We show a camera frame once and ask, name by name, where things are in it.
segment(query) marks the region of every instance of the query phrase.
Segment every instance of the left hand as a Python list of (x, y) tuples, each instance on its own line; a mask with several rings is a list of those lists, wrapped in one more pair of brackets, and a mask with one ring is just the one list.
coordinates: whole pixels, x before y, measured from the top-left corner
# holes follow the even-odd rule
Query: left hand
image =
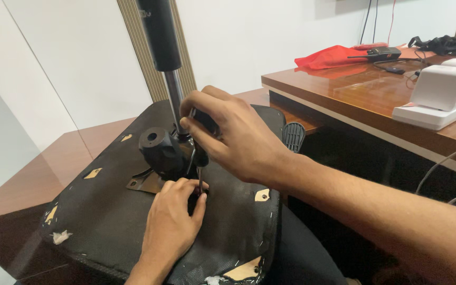
[(193, 215), (187, 213), (187, 199), (199, 186), (198, 180), (167, 181), (149, 210), (142, 243), (142, 255), (126, 284), (161, 284), (173, 264), (191, 247), (202, 226), (207, 195), (197, 200)]

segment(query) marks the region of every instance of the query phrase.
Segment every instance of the black cylinder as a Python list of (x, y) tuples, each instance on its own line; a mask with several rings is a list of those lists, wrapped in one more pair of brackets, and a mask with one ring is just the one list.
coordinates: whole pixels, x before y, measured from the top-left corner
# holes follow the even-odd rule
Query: black cylinder
[(169, 0), (136, 0), (145, 38), (157, 71), (179, 69), (181, 54)]
[(164, 128), (147, 129), (140, 136), (138, 148), (149, 166), (164, 180), (177, 180), (183, 174), (181, 147)]

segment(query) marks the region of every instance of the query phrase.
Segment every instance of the walkie-talkie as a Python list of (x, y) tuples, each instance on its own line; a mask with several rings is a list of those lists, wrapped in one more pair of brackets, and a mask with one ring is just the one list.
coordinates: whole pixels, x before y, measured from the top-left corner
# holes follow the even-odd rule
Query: walkie-talkie
[(370, 62), (397, 59), (402, 53), (398, 48), (377, 47), (367, 51), (367, 55), (348, 56), (348, 58), (365, 57)]

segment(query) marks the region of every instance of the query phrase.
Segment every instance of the right hand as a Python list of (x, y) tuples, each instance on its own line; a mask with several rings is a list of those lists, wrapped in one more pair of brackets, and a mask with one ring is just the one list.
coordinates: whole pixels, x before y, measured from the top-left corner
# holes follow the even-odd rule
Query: right hand
[[(198, 121), (184, 117), (193, 107), (209, 114), (219, 125), (220, 139)], [(253, 107), (213, 86), (191, 92), (182, 101), (180, 114), (184, 117), (180, 125), (209, 156), (244, 182), (273, 187), (293, 155)]]

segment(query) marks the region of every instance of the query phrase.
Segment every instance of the white power strip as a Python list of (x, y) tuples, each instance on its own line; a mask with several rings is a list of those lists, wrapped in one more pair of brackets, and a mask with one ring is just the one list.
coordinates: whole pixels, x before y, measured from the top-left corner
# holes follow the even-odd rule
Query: white power strip
[(456, 121), (456, 108), (448, 112), (409, 103), (402, 107), (395, 107), (392, 119), (427, 129), (440, 130)]

